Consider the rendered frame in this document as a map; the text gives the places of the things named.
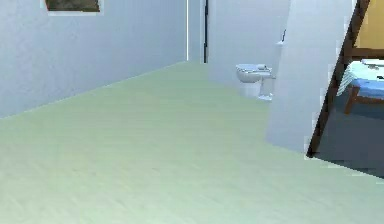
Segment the framed dark wall picture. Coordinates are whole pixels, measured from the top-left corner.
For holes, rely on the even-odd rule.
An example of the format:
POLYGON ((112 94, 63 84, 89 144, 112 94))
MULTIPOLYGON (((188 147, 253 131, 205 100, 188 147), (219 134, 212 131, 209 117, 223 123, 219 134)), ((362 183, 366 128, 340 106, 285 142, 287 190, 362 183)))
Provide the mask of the framed dark wall picture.
POLYGON ((40 0, 40 7, 50 16, 103 15, 103 0, 40 0))

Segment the wooden bed with blue cover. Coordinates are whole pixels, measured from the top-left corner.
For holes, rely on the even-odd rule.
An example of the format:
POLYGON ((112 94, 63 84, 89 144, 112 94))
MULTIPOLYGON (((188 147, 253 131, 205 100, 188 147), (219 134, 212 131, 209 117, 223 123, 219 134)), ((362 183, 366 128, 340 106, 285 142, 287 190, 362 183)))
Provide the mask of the wooden bed with blue cover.
POLYGON ((350 114, 356 104, 384 105, 384 67, 365 65, 362 59, 384 60, 384 49, 353 48, 337 91, 337 96, 348 91, 345 114, 350 114))

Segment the white pillow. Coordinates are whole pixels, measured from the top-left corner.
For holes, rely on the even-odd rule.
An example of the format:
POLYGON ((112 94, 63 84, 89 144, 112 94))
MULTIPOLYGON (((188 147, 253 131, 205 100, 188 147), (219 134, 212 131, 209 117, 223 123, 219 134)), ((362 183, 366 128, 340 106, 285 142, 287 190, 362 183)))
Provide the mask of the white pillow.
POLYGON ((361 62, 365 65, 384 67, 384 60, 381 59, 362 59, 361 62))

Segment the white toilet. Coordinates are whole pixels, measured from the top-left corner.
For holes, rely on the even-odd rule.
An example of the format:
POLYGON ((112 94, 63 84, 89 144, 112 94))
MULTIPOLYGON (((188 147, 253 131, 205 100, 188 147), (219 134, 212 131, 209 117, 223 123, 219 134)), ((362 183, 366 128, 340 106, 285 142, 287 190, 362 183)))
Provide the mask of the white toilet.
POLYGON ((271 101, 273 93, 266 91, 266 80, 275 79, 272 69, 265 64, 237 64, 236 76, 241 83, 241 92, 245 97, 271 101))

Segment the dark brown door frame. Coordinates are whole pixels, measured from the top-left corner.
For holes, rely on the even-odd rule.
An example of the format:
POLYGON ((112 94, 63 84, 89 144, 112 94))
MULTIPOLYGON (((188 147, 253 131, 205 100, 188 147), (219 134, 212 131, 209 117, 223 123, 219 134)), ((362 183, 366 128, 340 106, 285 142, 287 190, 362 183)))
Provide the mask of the dark brown door frame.
POLYGON ((348 29, 344 36, 343 44, 330 78, 330 83, 324 97, 321 111, 308 146, 306 156, 309 158, 313 158, 318 152, 318 147, 320 145, 324 129, 333 108, 338 88, 340 87, 342 75, 346 70, 347 63, 352 60, 352 50, 370 2, 371 0, 357 0, 353 8, 348 29))

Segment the white room door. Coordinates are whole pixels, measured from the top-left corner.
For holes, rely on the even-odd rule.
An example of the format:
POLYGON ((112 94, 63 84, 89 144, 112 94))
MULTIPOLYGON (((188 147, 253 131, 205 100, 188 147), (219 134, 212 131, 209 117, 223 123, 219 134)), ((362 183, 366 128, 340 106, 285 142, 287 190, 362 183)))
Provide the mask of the white room door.
POLYGON ((186 0, 186 60, 208 62, 209 0, 186 0))

